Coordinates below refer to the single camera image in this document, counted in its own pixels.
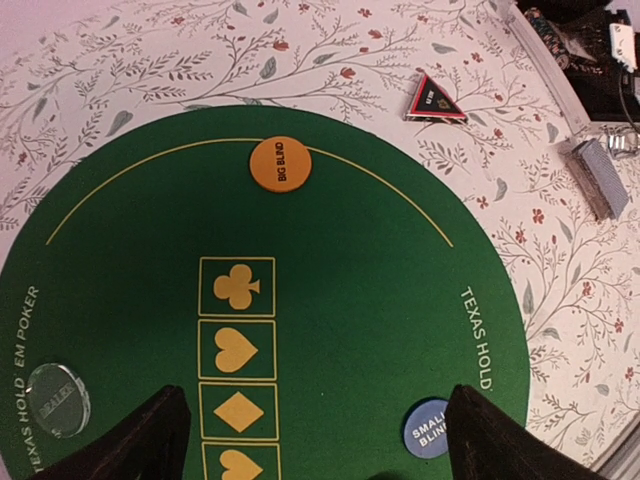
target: red triangle chip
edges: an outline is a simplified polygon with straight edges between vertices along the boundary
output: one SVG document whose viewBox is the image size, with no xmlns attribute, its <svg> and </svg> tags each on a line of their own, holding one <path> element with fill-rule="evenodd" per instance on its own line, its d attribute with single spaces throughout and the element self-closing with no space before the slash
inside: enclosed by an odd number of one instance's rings
<svg viewBox="0 0 640 480">
<path fill-rule="evenodd" d="M 467 121 L 467 116 L 451 100 L 451 97 L 428 75 L 424 75 L 420 80 L 418 90 L 404 118 L 445 123 L 466 123 Z"/>
</svg>

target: heart symbol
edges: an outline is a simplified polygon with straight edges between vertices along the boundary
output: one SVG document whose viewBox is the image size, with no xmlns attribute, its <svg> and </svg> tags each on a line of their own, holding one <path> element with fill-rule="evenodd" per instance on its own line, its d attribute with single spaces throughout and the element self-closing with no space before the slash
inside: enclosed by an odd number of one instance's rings
<svg viewBox="0 0 640 480">
<path fill-rule="evenodd" d="M 237 450 L 222 452 L 220 465 L 226 469 L 222 474 L 222 480 L 253 480 L 263 472 L 253 460 Z"/>
<path fill-rule="evenodd" d="M 216 367 L 224 373 L 237 372 L 258 353 L 258 349 L 235 328 L 221 328 L 215 341 L 220 349 L 216 355 Z"/>
</svg>

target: floral tablecloth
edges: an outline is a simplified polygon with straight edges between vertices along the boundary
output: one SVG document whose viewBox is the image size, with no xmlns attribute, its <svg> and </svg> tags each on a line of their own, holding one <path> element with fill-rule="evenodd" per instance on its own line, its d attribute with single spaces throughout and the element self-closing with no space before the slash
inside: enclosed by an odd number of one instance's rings
<svg viewBox="0 0 640 480">
<path fill-rule="evenodd" d="M 468 125 L 402 121 L 421 72 Z M 128 1 L 42 37 L 0 65 L 0 264 L 100 145 L 242 103 L 373 132 L 467 205 L 522 309 L 531 432 L 589 465 L 640 412 L 640 215 L 594 222 L 555 145 L 566 122 L 493 0 Z M 616 165 L 635 200 L 638 159 Z"/>
</svg>

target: blue small blind chip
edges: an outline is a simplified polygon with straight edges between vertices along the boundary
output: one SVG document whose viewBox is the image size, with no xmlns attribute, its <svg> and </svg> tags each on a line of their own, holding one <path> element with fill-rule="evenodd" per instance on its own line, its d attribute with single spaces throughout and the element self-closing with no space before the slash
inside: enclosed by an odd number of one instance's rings
<svg viewBox="0 0 640 480">
<path fill-rule="evenodd" d="M 418 405 L 404 425 L 404 444 L 412 455 L 431 459 L 447 453 L 447 426 L 444 400 L 428 400 Z"/>
</svg>

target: poker mat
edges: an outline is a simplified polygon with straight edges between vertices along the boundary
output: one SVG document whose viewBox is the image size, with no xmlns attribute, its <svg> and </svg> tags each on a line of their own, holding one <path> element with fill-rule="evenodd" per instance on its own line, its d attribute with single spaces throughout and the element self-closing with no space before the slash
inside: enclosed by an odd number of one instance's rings
<svg viewBox="0 0 640 480">
<path fill-rule="evenodd" d="M 0 298 L 16 479 L 167 384 L 192 411 L 186 479 L 450 478 L 441 412 L 412 412 L 458 383 L 526 420 L 522 320 L 482 228 L 412 158 L 316 114 L 208 108 L 117 138 L 36 208 Z"/>
</svg>

